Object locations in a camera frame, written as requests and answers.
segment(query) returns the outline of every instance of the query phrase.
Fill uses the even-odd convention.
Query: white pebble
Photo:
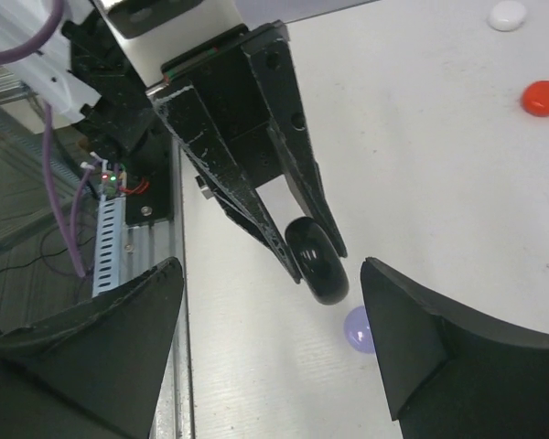
[[[488,24],[500,32],[511,32],[521,27],[526,17],[525,5],[514,0],[505,0],[492,8]]]

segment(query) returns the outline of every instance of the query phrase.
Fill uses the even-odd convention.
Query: robotic arm
[[[0,51],[36,35],[57,1],[0,0]],[[172,216],[177,139],[231,220],[320,303],[340,301],[347,252],[313,156],[285,25],[251,31],[233,0],[73,0],[62,14],[44,45],[7,67],[98,156],[146,177],[146,193],[126,200],[126,224]],[[284,237],[256,192],[280,175],[305,213]],[[143,216],[151,203],[154,213]]]

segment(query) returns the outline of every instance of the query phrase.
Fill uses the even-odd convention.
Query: purple stone
[[[344,321],[344,335],[357,351],[364,354],[376,353],[364,306],[358,306],[350,311]]]

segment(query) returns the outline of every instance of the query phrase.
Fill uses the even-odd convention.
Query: white table
[[[375,256],[498,318],[549,333],[549,118],[518,104],[549,79],[549,0],[523,28],[496,0],[382,0],[290,26],[314,150],[347,243],[349,297],[318,305],[184,172],[199,439],[398,438],[376,358],[345,340]],[[284,227],[301,215],[261,190]]]

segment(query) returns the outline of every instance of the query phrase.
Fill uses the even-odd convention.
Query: floor
[[[75,146],[77,132],[64,128],[58,130],[58,136],[73,155],[81,158],[82,152]],[[3,152],[4,149],[0,149],[0,229],[24,220],[28,214],[48,205],[42,182],[10,166],[1,156]],[[81,242],[87,243],[81,247],[81,252],[90,264],[87,261],[93,255],[95,202],[86,199],[82,208],[81,223],[85,226]],[[65,248],[57,230],[50,228],[45,232],[48,236],[44,240],[44,254],[58,253]],[[57,314],[91,295],[89,280],[82,282],[74,275],[65,274],[72,272],[66,252],[47,258],[52,268],[63,274],[55,273],[45,260],[15,268],[40,258],[39,247],[45,232],[0,256],[0,329],[3,331]]]

